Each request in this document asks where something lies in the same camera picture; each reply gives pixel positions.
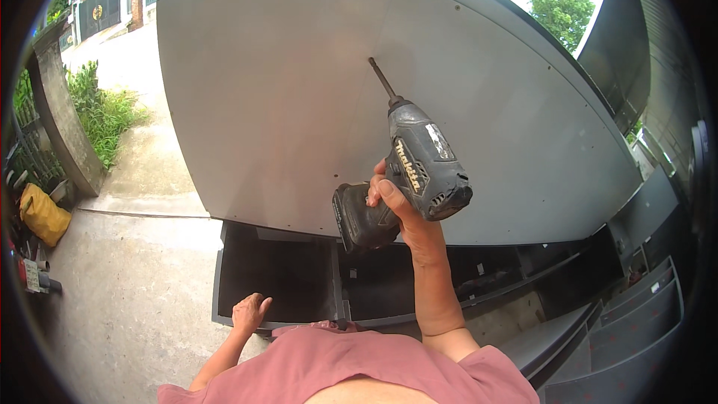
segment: left hand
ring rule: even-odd
[[[232,308],[233,330],[252,333],[257,330],[272,298],[265,298],[261,293],[252,293]]]

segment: weeds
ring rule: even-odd
[[[117,155],[120,135],[147,117],[146,110],[135,108],[137,94],[98,88],[97,61],[89,61],[73,74],[67,71],[67,88],[75,104],[80,123],[102,164],[109,168]]]

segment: metal gate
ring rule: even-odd
[[[119,22],[120,0],[85,0],[80,4],[82,40]]]

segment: cordless drill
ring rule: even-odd
[[[389,140],[386,179],[399,187],[428,221],[444,220],[469,204],[469,177],[439,127],[414,103],[394,94],[381,70],[369,64],[389,94]],[[399,234],[399,218],[380,201],[366,204],[369,183],[342,184],[332,198],[347,254],[389,245]]]

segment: brick pillar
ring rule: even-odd
[[[142,21],[142,0],[131,0],[130,6],[132,9],[132,23],[130,24],[130,31],[135,31],[138,28],[142,28],[142,25],[144,25]]]

